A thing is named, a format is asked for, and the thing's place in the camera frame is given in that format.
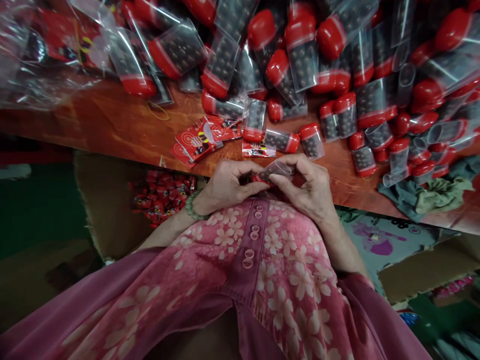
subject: pink button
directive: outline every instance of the pink button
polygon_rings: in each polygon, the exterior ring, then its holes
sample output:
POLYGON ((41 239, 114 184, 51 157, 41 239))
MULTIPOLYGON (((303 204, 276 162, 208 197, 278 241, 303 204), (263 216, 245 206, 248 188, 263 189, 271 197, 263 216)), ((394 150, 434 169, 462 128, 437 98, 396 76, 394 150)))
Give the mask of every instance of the pink button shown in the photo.
POLYGON ((248 257, 246 257, 246 258, 243 259, 241 264, 245 269, 250 269, 254 265, 254 261, 252 259, 249 259, 248 257))
POLYGON ((248 258, 248 259, 251 259, 255 256, 255 251, 253 251, 252 249, 248 249, 247 251, 245 251, 245 257, 248 258))

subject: red packet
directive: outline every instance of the red packet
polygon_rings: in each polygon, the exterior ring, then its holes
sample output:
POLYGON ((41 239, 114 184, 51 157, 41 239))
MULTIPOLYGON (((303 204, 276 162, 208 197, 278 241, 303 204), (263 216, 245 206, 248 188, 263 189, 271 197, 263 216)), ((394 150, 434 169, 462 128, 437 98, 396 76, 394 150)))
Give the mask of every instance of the red packet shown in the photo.
POLYGON ((275 158, 277 150, 267 148, 265 142, 247 142, 242 139, 241 152, 244 158, 275 158))

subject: red cap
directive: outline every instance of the red cap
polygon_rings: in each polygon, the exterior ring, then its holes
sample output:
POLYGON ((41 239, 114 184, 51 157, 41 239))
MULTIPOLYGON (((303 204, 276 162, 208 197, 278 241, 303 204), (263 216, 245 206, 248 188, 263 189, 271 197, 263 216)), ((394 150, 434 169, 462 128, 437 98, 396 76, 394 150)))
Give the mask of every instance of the red cap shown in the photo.
POLYGON ((430 77, 415 85, 412 94, 415 102, 424 104, 436 103, 445 96, 439 83, 430 77))
POLYGON ((300 146, 300 136, 298 136, 298 134, 291 133, 285 152, 289 154, 295 154, 299 146, 300 146))
POLYGON ((148 75, 120 76, 120 80, 125 91, 132 96, 148 99, 157 93, 157 88, 148 75))
POLYGON ((448 147, 449 147, 448 142, 437 142, 435 144, 430 145, 428 147, 428 150, 430 150, 431 152, 434 152, 434 153, 441 153, 441 152, 447 150, 448 147))
POLYGON ((352 151, 361 149, 365 146, 365 134, 363 131, 357 131, 348 137, 348 146, 352 151))
POLYGON ((277 34, 275 19, 269 9, 257 13, 248 25, 248 44, 254 50, 263 49, 277 34))
POLYGON ((182 76, 172 59, 170 59, 165 52, 162 44, 160 44, 158 37, 148 42, 148 50, 155 64, 157 64, 170 79, 176 80, 182 76))
POLYGON ((406 112, 401 112, 398 114, 393 123, 394 125, 391 127, 391 132, 393 135, 396 137, 403 137, 409 132, 410 115, 406 112))
POLYGON ((285 28, 286 48, 295 48, 298 45, 315 40, 315 16, 303 14, 293 21, 289 21, 285 28))
POLYGON ((423 164, 416 166, 411 174, 416 177, 423 176, 431 172, 437 163, 435 161, 426 161, 423 164))
POLYGON ((183 0, 190 12, 208 28, 214 27, 216 1, 210 0, 183 0))
POLYGON ((283 80, 289 68, 287 53, 285 50, 277 50, 273 53, 266 66, 266 77, 274 86, 277 86, 283 80))
POLYGON ((334 114, 335 100, 330 100, 320 106, 320 118, 328 118, 334 114))
POLYGON ((408 137, 402 137, 395 139, 390 144, 390 151, 393 153, 401 152, 410 146, 410 139, 408 137))
POLYGON ((389 151, 386 148, 382 151, 376 151, 373 153, 373 157, 377 163, 386 163, 389 160, 389 151))
POLYGON ((436 112, 426 112, 410 121, 409 131, 412 134, 421 134, 432 127, 439 115, 436 112))
POLYGON ((330 15, 320 24, 316 33, 318 48, 329 60, 338 59, 347 44, 347 34, 336 15, 330 15))
POLYGON ((417 67, 421 67, 427 60, 431 59, 437 53, 435 42, 433 40, 425 41, 416 48, 410 56, 410 61, 417 67))
POLYGON ((283 120, 284 107, 278 96, 273 96, 268 99, 268 115, 273 123, 283 120))
POLYGON ((357 104, 357 96, 354 92, 346 93, 335 101, 335 112, 337 114, 345 112, 348 108, 357 104))
POLYGON ((468 35, 473 15, 459 7, 449 13, 436 32, 435 47, 438 51, 449 51, 459 46, 468 35))
POLYGON ((312 135, 315 135, 315 133, 319 133, 319 132, 320 132, 320 128, 317 125, 317 123, 312 122, 307 125, 303 125, 298 131, 298 135, 300 135, 301 139, 306 139, 312 135))
POLYGON ((215 114, 217 112, 217 99, 210 95, 208 91, 203 90, 201 94, 201 106, 206 113, 215 114))

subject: clear plastic container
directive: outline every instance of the clear plastic container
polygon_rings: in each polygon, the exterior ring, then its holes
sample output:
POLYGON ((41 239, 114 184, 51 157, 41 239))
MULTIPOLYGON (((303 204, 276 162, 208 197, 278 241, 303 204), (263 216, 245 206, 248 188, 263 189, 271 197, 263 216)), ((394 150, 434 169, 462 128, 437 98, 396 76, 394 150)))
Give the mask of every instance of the clear plastic container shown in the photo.
POLYGON ((262 172, 253 174, 251 180, 267 183, 273 187, 275 185, 270 181, 270 175, 283 175, 287 179, 291 180, 293 173, 293 170, 286 163, 280 160, 275 160, 274 162, 271 162, 262 172))
POLYGON ((179 79, 207 58, 207 49, 190 19, 150 41, 148 49, 158 67, 171 79, 179 79))
POLYGON ((386 188, 389 188, 402 180, 405 180, 410 176, 409 168, 407 166, 404 166, 403 168, 399 169, 397 173, 386 173, 383 175, 382 182, 383 186, 386 188))
POLYGON ((258 4, 259 0, 219 0, 214 23, 239 43, 258 4))
POLYGON ((299 105, 305 94, 296 92, 285 50, 277 50, 268 62, 266 76, 290 106, 299 105))
POLYGON ((300 135, 303 150, 310 160, 314 161, 325 155, 320 128, 315 122, 302 126, 298 135, 300 135))
POLYGON ((407 167, 409 148, 410 139, 408 137, 396 139, 390 144, 390 172, 392 174, 401 173, 407 167))
POLYGON ((435 165, 436 164, 434 161, 426 161, 420 165, 417 165, 411 172, 413 181, 416 184, 421 185, 432 180, 435 165))
POLYGON ((335 101, 335 113, 338 120, 340 139, 348 138, 357 132, 357 98, 349 92, 335 101))
POLYGON ((265 112, 267 103, 265 101, 252 99, 248 110, 248 116, 244 121, 243 138, 250 143, 260 143, 264 138, 265 112))
POLYGON ((417 68, 411 62, 404 64, 398 75, 398 91, 396 95, 397 106, 400 109, 406 108, 412 100, 412 90, 414 88, 415 75, 417 68))
POLYGON ((365 130, 365 136, 374 152, 379 152, 388 148, 394 140, 394 136, 392 135, 392 131, 387 122, 369 127, 365 130))
POLYGON ((397 116, 397 106, 390 104, 392 94, 388 94, 392 91, 391 80, 390 76, 382 77, 356 89, 358 126, 361 129, 380 125, 397 116))
POLYGON ((459 7, 442 21, 435 36, 439 51, 480 55, 480 14, 459 7))
POLYGON ((203 87, 215 97, 223 99, 227 96, 239 54, 240 47, 235 41, 221 31, 215 33, 201 76, 203 87))
POLYGON ((214 98, 206 90, 203 90, 201 97, 201 104, 206 113, 217 115, 223 119, 234 120, 242 120, 245 118, 251 101, 253 102, 254 100, 246 96, 232 96, 224 100, 219 100, 214 98))
POLYGON ((394 52, 390 46, 392 20, 386 19, 372 29, 373 64, 375 78, 380 79, 392 73, 394 52))
POLYGON ((368 146, 352 151, 353 162, 355 163, 356 173, 364 177, 369 177, 377 172, 378 167, 375 163, 374 153, 368 146))
POLYGON ((374 76, 372 30, 364 27, 351 41, 351 67, 356 88, 367 84, 374 76))
POLYGON ((303 15, 290 21, 285 29, 286 49, 297 92, 318 84, 319 51, 315 41, 315 25, 314 16, 303 15))
POLYGON ((340 138, 338 116, 334 111, 335 100, 326 102, 320 107, 320 125, 327 143, 340 138))
POLYGON ((291 132, 267 128, 264 136, 265 145, 284 153, 295 154, 300 146, 300 136, 291 132))
POLYGON ((391 47, 410 39, 414 26, 417 0, 395 0, 393 8, 393 24, 391 28, 391 47))
POLYGON ((378 0, 342 1, 317 31, 318 47, 326 58, 337 59, 345 46, 370 22, 378 8, 378 0))
POLYGON ((298 106, 290 106, 285 99, 279 96, 273 96, 268 99, 268 115, 272 123, 277 123, 282 120, 299 118, 306 116, 309 113, 307 98, 298 106))

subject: packaged tube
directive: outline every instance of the packaged tube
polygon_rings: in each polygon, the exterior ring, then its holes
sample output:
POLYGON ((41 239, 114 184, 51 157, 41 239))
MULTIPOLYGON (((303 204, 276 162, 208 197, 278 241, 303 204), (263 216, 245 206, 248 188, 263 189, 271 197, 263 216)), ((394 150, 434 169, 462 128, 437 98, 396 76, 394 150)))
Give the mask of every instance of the packaged tube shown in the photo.
POLYGON ((353 162, 358 176, 365 178, 375 174, 378 170, 374 153, 368 146, 352 151, 353 162))
POLYGON ((319 51, 315 41, 314 16, 304 15, 290 21, 285 29, 286 49, 296 92, 318 84, 319 51))
POLYGON ((250 143, 260 143, 264 138, 265 132, 265 112, 267 103, 265 101, 252 99, 248 116, 245 118, 243 129, 243 138, 250 143))
POLYGON ((338 116, 334 111, 335 100, 326 102, 320 107, 320 125, 327 143, 340 138, 338 116))
POLYGON ((300 146, 300 136, 277 129, 267 128, 264 136, 265 145, 284 153, 295 154, 300 146))
POLYGON ((338 132, 340 139, 348 138, 357 132, 357 97, 354 92, 349 92, 339 97, 334 104, 338 119, 338 132))
POLYGON ((203 87, 217 98, 227 96, 240 54, 239 45, 217 31, 201 76, 203 87))
POLYGON ((351 66, 353 84, 356 88, 367 84, 374 76, 372 30, 364 27, 351 42, 351 66))
POLYGON ((317 30, 317 42, 329 60, 340 56, 345 46, 371 20, 379 7, 377 0, 344 0, 317 30))
POLYGON ((314 161, 325 155, 320 128, 315 122, 302 126, 298 135, 300 135, 303 150, 310 160, 314 161))
POLYGON ((275 51, 268 62, 266 76, 290 106, 294 107, 302 102, 305 94, 295 91, 289 59, 285 50, 275 51))

